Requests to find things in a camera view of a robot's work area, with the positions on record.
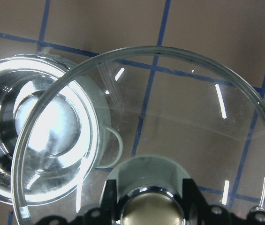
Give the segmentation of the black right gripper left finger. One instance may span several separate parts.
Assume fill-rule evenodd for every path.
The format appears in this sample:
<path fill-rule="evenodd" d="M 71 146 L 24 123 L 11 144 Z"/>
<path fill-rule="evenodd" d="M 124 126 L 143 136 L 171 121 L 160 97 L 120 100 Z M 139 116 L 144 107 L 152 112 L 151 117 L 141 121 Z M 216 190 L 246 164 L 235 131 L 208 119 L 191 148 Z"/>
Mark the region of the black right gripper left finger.
<path fill-rule="evenodd" d="M 107 180 L 103 189 L 103 195 L 98 207 L 92 208 L 83 215 L 78 215 L 68 222 L 57 215 L 40 219 L 37 225 L 111 225 L 116 219 L 117 212 L 117 182 Z"/>

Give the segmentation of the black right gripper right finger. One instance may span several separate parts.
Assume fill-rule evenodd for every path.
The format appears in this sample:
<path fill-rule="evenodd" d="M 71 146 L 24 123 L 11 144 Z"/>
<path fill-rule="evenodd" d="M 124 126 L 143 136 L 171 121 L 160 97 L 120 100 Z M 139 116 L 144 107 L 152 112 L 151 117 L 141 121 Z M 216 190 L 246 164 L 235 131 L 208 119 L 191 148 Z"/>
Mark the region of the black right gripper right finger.
<path fill-rule="evenodd" d="M 265 211 L 251 210 L 245 219 L 219 205 L 209 205 L 193 179 L 182 180 L 182 209 L 186 220 L 191 208 L 197 210 L 198 222 L 205 225 L 265 225 Z"/>

